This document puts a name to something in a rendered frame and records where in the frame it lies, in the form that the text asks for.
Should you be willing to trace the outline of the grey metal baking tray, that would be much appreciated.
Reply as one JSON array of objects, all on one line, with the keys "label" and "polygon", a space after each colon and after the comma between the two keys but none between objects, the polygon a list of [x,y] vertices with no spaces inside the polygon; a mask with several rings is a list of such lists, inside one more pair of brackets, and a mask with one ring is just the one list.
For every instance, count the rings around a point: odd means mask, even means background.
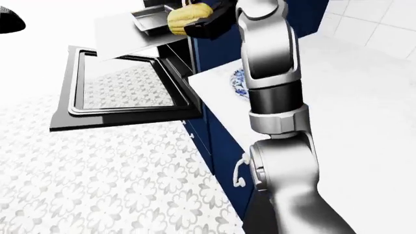
[{"label": "grey metal baking tray", "polygon": [[133,23],[142,33],[146,33],[148,36],[157,36],[171,33],[167,17],[175,9],[170,5],[156,5],[133,12],[131,15]]}]

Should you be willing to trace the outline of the navy blue tall cabinet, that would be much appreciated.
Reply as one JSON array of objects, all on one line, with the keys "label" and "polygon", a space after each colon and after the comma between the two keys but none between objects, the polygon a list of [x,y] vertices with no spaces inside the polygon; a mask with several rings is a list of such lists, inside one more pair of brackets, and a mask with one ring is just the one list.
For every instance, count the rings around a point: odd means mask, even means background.
[{"label": "navy blue tall cabinet", "polygon": [[298,38],[316,33],[329,0],[286,0],[287,21]]}]

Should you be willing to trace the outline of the white oven rack sheet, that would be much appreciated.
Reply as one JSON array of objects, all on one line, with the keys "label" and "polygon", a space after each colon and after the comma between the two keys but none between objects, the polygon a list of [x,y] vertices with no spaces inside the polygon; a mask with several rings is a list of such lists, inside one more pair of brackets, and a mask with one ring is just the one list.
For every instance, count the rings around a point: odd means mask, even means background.
[{"label": "white oven rack sheet", "polygon": [[97,57],[101,61],[133,54],[186,39],[171,32],[149,36],[135,25],[131,13],[119,13],[94,20]]}]

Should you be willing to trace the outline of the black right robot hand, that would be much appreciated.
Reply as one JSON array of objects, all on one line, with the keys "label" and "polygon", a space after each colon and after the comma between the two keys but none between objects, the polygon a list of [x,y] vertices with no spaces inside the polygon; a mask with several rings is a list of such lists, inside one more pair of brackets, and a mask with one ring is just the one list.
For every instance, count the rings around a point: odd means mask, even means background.
[{"label": "black right robot hand", "polygon": [[185,25],[187,36],[215,40],[236,24],[237,0],[191,0],[191,3],[207,3],[213,13]]}]

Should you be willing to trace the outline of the yellow corn cob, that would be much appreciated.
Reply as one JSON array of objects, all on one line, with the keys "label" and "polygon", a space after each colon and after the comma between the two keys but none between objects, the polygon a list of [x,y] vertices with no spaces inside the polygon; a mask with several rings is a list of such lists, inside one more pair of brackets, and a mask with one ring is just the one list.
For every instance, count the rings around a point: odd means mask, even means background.
[{"label": "yellow corn cob", "polygon": [[172,34],[186,35],[185,26],[200,18],[209,17],[213,9],[205,3],[194,3],[171,11],[167,17],[168,28]]}]

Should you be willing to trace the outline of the black rounded object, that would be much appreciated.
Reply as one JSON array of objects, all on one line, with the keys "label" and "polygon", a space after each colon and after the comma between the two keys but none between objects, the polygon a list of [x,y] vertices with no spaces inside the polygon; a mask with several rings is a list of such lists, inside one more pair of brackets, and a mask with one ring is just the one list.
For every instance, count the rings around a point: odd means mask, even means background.
[{"label": "black rounded object", "polygon": [[14,11],[0,6],[0,34],[16,33],[25,28],[25,22]]}]

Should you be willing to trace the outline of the blue white patterned plate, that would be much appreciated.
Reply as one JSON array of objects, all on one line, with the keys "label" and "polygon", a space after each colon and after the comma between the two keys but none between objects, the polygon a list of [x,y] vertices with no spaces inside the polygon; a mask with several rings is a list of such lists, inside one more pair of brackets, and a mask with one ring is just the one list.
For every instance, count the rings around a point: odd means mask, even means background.
[{"label": "blue white patterned plate", "polygon": [[245,74],[242,68],[234,71],[230,77],[229,83],[233,93],[245,101],[249,101],[248,88],[245,83]]}]

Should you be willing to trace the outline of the navy blue base cabinet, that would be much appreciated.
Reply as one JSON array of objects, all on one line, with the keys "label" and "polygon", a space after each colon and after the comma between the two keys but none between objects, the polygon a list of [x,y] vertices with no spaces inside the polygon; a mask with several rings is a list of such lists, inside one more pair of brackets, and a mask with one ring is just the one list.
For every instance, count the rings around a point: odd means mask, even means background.
[{"label": "navy blue base cabinet", "polygon": [[231,116],[231,107],[226,103],[226,91],[220,91],[220,85],[215,79],[225,81],[221,75],[209,75],[207,70],[228,64],[241,57],[241,40],[238,36],[224,34],[215,40],[189,38],[191,64],[197,73],[184,79],[188,83],[195,79],[197,83],[207,81],[207,84],[196,90],[190,86],[190,91],[196,96],[200,106],[201,118],[187,120],[190,124],[187,131],[196,134],[196,147],[200,151],[206,165],[222,187],[228,200],[240,219],[246,215],[254,189],[249,166],[238,164],[242,159],[243,149],[218,119],[219,112],[212,108],[222,107],[222,114]]}]

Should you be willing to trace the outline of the black glass oven door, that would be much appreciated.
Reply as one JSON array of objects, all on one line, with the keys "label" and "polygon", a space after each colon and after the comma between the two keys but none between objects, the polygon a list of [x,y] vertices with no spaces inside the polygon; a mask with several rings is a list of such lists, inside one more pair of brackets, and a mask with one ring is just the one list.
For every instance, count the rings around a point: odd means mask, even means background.
[{"label": "black glass oven door", "polygon": [[187,46],[166,44],[158,56],[102,61],[96,50],[70,46],[52,132],[191,120],[202,116],[188,78]]}]

